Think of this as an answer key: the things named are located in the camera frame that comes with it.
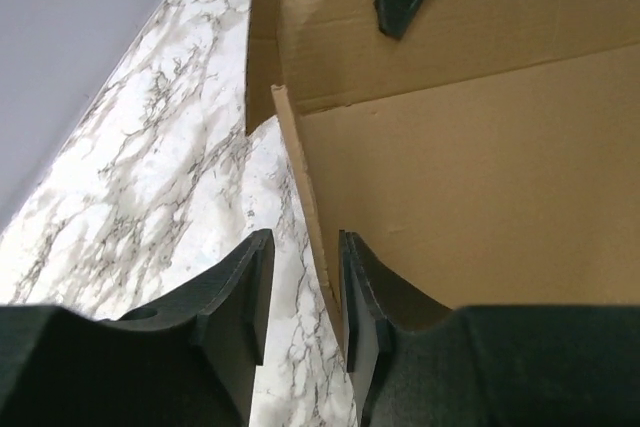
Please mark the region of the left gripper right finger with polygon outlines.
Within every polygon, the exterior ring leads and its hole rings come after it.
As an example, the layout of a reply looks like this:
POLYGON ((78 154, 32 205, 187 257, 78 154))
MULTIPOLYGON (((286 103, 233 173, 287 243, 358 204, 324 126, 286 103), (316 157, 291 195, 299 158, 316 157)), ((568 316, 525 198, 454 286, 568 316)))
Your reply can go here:
POLYGON ((339 232, 339 260, 346 371, 358 423, 370 426, 398 353, 396 336, 421 332, 451 310, 387 267, 355 232, 339 232))

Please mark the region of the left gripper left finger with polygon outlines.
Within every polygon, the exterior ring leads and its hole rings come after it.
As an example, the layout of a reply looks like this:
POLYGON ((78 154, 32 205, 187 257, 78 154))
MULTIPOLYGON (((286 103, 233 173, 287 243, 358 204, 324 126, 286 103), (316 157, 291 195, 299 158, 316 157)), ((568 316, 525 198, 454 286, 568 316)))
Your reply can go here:
POLYGON ((118 334, 102 426, 246 426, 264 362, 274 273, 269 229, 169 293, 102 325, 118 334))

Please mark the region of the brown cardboard box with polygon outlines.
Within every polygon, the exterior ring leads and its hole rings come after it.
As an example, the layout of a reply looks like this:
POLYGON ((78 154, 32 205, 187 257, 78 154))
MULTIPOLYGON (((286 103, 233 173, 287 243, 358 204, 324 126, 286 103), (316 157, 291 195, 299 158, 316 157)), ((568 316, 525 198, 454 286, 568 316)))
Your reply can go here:
POLYGON ((639 300, 639 0, 251 0, 246 128, 277 117, 340 332, 338 233, 455 308, 639 300))

